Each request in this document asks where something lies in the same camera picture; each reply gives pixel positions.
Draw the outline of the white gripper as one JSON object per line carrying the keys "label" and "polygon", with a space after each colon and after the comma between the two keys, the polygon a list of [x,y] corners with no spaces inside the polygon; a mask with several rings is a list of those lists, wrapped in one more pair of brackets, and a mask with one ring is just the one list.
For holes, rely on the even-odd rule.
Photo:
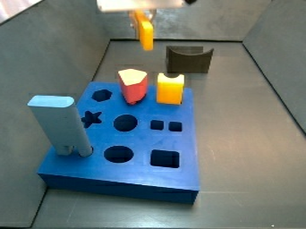
{"label": "white gripper", "polygon": [[129,11],[132,27],[138,29],[138,20],[134,10],[149,10],[145,14],[149,21],[154,21],[157,10],[181,8],[188,5],[186,0],[97,0],[98,9],[105,13]]}

